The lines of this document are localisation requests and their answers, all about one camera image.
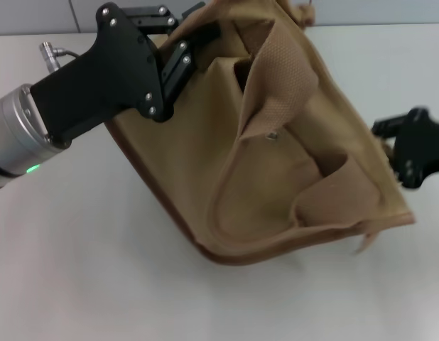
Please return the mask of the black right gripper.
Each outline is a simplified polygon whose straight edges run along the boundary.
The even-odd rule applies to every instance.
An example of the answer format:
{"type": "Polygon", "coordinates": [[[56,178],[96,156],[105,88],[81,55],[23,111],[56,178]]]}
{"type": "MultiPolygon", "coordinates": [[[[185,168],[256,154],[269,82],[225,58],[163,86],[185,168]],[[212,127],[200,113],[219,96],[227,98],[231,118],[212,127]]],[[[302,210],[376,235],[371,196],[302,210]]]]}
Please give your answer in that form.
{"type": "Polygon", "coordinates": [[[426,108],[377,120],[371,132],[378,137],[396,137],[394,169],[403,187],[419,188],[428,176],[439,173],[439,123],[426,108]]]}

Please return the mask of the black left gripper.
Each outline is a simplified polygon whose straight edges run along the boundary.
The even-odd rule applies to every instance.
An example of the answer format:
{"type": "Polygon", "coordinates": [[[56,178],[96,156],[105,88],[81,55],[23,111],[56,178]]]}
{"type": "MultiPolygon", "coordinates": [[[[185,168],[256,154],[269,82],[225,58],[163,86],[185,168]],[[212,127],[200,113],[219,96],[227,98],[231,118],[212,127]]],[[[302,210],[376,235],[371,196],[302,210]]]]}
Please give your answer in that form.
{"type": "Polygon", "coordinates": [[[164,67],[149,35],[170,35],[203,6],[201,1],[177,18],[166,5],[103,4],[92,47],[31,86],[48,136],[70,142],[127,109],[157,122],[169,120],[196,70],[195,52],[220,37],[220,26],[206,24],[174,42],[164,67]]]}

